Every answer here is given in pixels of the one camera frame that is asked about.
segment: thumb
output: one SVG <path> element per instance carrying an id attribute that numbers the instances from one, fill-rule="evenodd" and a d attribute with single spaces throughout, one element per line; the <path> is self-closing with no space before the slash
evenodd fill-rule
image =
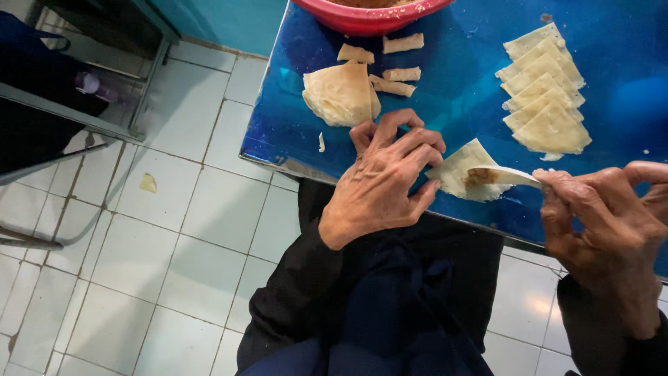
<path id="1" fill-rule="evenodd" d="M 413 205 L 413 213 L 422 214 L 434 202 L 436 191 L 441 187 L 440 180 L 429 180 L 424 183 L 409 200 Z"/>

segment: dirty tile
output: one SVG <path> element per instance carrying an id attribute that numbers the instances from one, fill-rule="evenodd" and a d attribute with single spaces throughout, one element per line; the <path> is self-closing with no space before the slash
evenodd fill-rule
<path id="1" fill-rule="evenodd" d="M 155 303 L 178 234 L 115 215 L 92 282 Z"/>
<path id="2" fill-rule="evenodd" d="M 250 254 L 278 263 L 299 237 L 297 192 L 272 186 L 255 230 Z"/>
<path id="3" fill-rule="evenodd" d="M 144 145 L 201 162 L 230 74 L 167 59 L 137 121 Z"/>
<path id="4" fill-rule="evenodd" d="M 75 282 L 71 274 L 42 268 L 9 361 L 40 373 L 46 371 Z"/>
<path id="5" fill-rule="evenodd" d="M 112 214 L 109 211 L 103 210 L 102 214 L 100 214 L 98 224 L 95 227 L 93 238 L 90 240 L 88 252 L 86 252 L 86 256 L 83 258 L 84 261 L 81 265 L 79 278 L 90 281 L 90 278 L 93 276 L 93 269 L 98 262 L 98 256 L 100 255 L 102 244 L 107 237 L 107 230 L 109 230 L 109 224 L 111 222 Z"/>
<path id="6" fill-rule="evenodd" d="M 253 297 L 255 290 L 267 285 L 269 276 L 276 269 L 276 264 L 249 256 L 241 275 L 239 288 L 236 290 L 230 318 L 225 327 L 238 332 L 245 332 L 246 326 L 251 322 L 251 314 L 248 311 L 248 302 Z"/>
<path id="7" fill-rule="evenodd" d="M 239 158 L 252 112 L 253 107 L 247 104 L 231 100 L 223 102 L 204 163 L 268 183 L 271 179 L 269 170 Z"/>
<path id="8" fill-rule="evenodd" d="M 247 253 L 269 184 L 205 167 L 182 233 Z"/>
<path id="9" fill-rule="evenodd" d="M 172 45 L 169 56 L 225 72 L 232 71 L 236 59 L 236 55 L 229 52 L 206 48 L 187 41 L 180 41 L 177 45 Z"/>
<path id="10" fill-rule="evenodd" d="M 134 376 L 207 376 L 222 328 L 158 306 Z"/>
<path id="11" fill-rule="evenodd" d="M 158 304 L 224 326 L 246 256 L 181 235 Z"/>
<path id="12" fill-rule="evenodd" d="M 28 187 L 40 189 L 42 191 L 49 191 L 51 182 L 53 181 L 53 176 L 55 175 L 55 170 L 57 168 L 58 164 L 54 163 L 45 169 L 41 169 L 26 177 L 22 177 L 19 180 L 16 180 L 16 182 L 27 185 Z"/>
<path id="13" fill-rule="evenodd" d="M 117 211 L 179 231 L 201 166 L 147 148 L 139 148 Z M 144 174 L 156 181 L 157 193 L 140 189 Z"/>
<path id="14" fill-rule="evenodd" d="M 99 365 L 69 355 L 65 355 L 62 363 L 58 376 L 120 376 L 120 373 L 109 371 Z"/>
<path id="15" fill-rule="evenodd" d="M 216 361 L 213 363 L 211 376 L 234 376 L 236 375 L 236 352 L 243 334 L 226 329 L 222 334 L 222 340 L 218 347 Z"/>
<path id="16" fill-rule="evenodd" d="M 106 149 L 87 154 L 83 158 L 83 165 L 72 195 L 93 205 L 101 205 L 122 146 L 122 141 L 116 141 Z"/>
<path id="17" fill-rule="evenodd" d="M 67 353 L 132 374 L 155 305 L 90 284 Z M 67 369 L 67 359 L 63 362 Z"/>
<path id="18" fill-rule="evenodd" d="M 23 315 L 28 308 L 33 290 L 35 290 L 40 269 L 39 266 L 28 264 L 27 262 L 21 263 L 14 286 L 11 288 L 9 299 L 7 299 L 2 318 L 0 318 L 0 333 L 9 336 L 18 333 L 23 321 Z"/>
<path id="19" fill-rule="evenodd" d="M 68 273 L 79 274 L 100 211 L 99 207 L 70 199 L 55 237 L 56 241 L 65 247 L 62 251 L 50 252 L 46 264 Z"/>
<path id="20" fill-rule="evenodd" d="M 14 280 L 19 273 L 19 260 L 0 255 L 0 315 L 5 310 L 7 299 L 14 286 Z"/>
<path id="21" fill-rule="evenodd" d="M 72 336 L 74 324 L 77 321 L 77 317 L 79 317 L 81 305 L 84 303 L 84 296 L 86 296 L 88 284 L 88 281 L 77 279 L 77 282 L 74 285 L 72 297 L 70 298 L 69 304 L 67 305 L 67 311 L 65 312 L 63 323 L 60 326 L 58 337 L 56 338 L 55 345 L 53 346 L 53 349 L 56 351 L 64 353 L 65 350 L 67 350 L 67 344 L 69 343 L 69 338 Z"/>
<path id="22" fill-rule="evenodd" d="M 31 235 L 37 225 L 46 195 L 44 191 L 17 183 L 0 187 L 0 225 Z M 0 246 L 0 253 L 23 258 L 25 248 Z"/>
<path id="23" fill-rule="evenodd" d="M 266 69 L 266 60 L 237 57 L 225 98 L 254 106 Z"/>
<path id="24" fill-rule="evenodd" d="M 60 215 L 63 212 L 63 207 L 65 207 L 65 199 L 49 193 L 46 203 L 44 203 L 44 209 L 42 209 L 39 215 L 39 221 L 37 222 L 33 236 L 51 241 L 55 233 L 55 228 L 58 226 Z M 47 251 L 45 250 L 31 248 L 25 253 L 25 260 L 43 265 L 44 260 L 46 260 L 46 253 Z"/>
<path id="25" fill-rule="evenodd" d="M 549 268 L 501 255 L 488 329 L 540 346 L 557 282 Z"/>
<path id="26" fill-rule="evenodd" d="M 482 357 L 498 376 L 532 376 L 536 372 L 540 348 L 487 332 Z"/>

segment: elderly hand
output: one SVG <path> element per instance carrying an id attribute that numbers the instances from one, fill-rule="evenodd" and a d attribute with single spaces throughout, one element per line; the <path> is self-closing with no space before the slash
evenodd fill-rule
<path id="1" fill-rule="evenodd" d="M 402 124 L 411 130 L 394 142 Z M 434 201 L 440 182 L 428 181 L 411 197 L 408 189 L 427 164 L 439 165 L 446 151 L 441 134 L 426 130 L 409 109 L 384 115 L 378 126 L 364 122 L 350 130 L 350 137 L 357 160 L 339 180 L 318 227 L 332 250 L 367 233 L 415 224 Z"/>
<path id="2" fill-rule="evenodd" d="M 617 307 L 636 339 L 654 337 L 660 325 L 661 284 L 653 265 L 668 233 L 667 191 L 660 185 L 668 182 L 668 167 L 657 165 L 631 163 L 624 171 L 610 168 L 580 177 L 534 172 L 546 185 L 540 210 L 546 249 L 580 285 Z M 631 185 L 639 181 L 657 185 L 639 199 Z M 582 233 L 571 228 L 574 215 L 584 225 Z"/>

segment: brown filling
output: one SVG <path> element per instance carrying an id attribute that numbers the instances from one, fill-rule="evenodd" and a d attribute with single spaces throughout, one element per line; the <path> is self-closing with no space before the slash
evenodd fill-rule
<path id="1" fill-rule="evenodd" d="M 417 0 L 327 0 L 330 3 L 345 5 L 353 8 L 392 8 L 413 3 Z"/>

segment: small spring roll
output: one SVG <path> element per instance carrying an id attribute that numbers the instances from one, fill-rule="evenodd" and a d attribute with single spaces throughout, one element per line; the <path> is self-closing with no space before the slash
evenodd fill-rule
<path id="1" fill-rule="evenodd" d="M 369 80 L 373 83 L 373 89 L 377 92 L 387 92 L 397 95 L 403 95 L 410 98 L 416 87 L 403 82 L 387 81 L 373 74 L 369 75 Z"/>
<path id="2" fill-rule="evenodd" d="M 341 46 L 337 60 L 355 60 L 356 62 L 366 64 L 373 64 L 375 61 L 372 52 L 369 52 L 362 47 L 353 47 L 346 43 Z"/>
<path id="3" fill-rule="evenodd" d="M 388 69 L 383 72 L 383 78 L 388 81 L 418 81 L 421 75 L 420 67 Z"/>
<path id="4" fill-rule="evenodd" d="M 424 47 L 424 34 L 417 33 L 409 37 L 400 39 L 388 39 L 383 37 L 383 54 L 391 54 L 392 52 L 415 50 Z"/>

